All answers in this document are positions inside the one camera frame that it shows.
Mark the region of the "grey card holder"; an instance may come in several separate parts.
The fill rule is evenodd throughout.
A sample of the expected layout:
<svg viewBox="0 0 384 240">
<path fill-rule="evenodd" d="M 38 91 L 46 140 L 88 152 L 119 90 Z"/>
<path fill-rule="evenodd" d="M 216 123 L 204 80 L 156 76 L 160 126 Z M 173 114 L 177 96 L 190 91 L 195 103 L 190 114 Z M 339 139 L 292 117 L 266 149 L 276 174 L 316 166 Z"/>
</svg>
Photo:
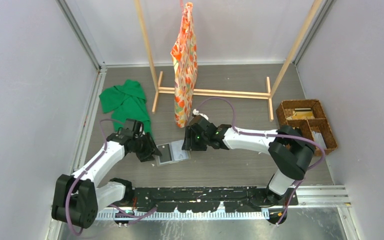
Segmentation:
<svg viewBox="0 0 384 240">
<path fill-rule="evenodd" d="M 155 161 L 158 167 L 174 164 L 191 159 L 188 150 L 183 150 L 183 140 L 176 140 L 169 143 L 157 145 L 157 149 L 161 152 L 161 156 L 156 156 Z"/>
</svg>

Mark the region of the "white credit card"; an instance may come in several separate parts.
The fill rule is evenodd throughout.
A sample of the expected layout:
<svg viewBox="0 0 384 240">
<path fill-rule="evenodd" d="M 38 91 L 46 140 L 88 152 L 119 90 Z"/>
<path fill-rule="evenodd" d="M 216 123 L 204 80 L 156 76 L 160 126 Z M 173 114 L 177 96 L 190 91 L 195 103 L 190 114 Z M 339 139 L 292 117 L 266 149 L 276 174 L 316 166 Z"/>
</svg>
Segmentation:
<svg viewBox="0 0 384 240">
<path fill-rule="evenodd" d="M 175 162 L 178 161 L 185 161 L 190 159 L 190 153 L 189 151 L 182 150 L 183 140 L 177 140 L 173 141 L 171 143 L 172 146 L 172 153 L 173 153 L 173 160 Z"/>
</svg>

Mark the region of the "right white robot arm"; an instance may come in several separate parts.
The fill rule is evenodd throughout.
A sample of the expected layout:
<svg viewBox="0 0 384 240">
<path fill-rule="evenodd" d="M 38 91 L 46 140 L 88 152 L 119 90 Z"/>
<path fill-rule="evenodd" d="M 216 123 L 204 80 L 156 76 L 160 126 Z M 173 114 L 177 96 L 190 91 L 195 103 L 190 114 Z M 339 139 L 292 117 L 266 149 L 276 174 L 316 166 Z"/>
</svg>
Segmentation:
<svg viewBox="0 0 384 240">
<path fill-rule="evenodd" d="M 202 115 L 196 115 L 185 129 L 182 149 L 185 151 L 248 150 L 271 156 L 277 171 L 271 177 L 265 198 L 271 205 L 279 205 L 287 189 L 301 181 L 314 157 L 316 147 L 299 130 L 283 125 L 278 130 L 251 130 L 230 124 L 219 126 Z"/>
</svg>

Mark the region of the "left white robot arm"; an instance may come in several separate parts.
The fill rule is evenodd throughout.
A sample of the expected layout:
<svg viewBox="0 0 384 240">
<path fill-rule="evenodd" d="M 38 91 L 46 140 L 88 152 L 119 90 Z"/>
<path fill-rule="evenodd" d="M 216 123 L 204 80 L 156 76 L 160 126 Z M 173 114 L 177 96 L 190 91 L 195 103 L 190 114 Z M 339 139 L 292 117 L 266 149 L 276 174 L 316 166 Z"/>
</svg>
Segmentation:
<svg viewBox="0 0 384 240">
<path fill-rule="evenodd" d="M 162 156 L 143 122 L 126 119 L 121 127 L 104 138 L 102 148 L 74 173 L 62 174 L 55 183 L 51 206 L 52 219 L 70 227 L 89 228 L 98 213 L 111 204 L 128 207 L 134 199 L 132 183 L 112 178 L 106 185 L 100 182 L 112 167 L 127 154 L 134 153 L 140 162 Z"/>
</svg>

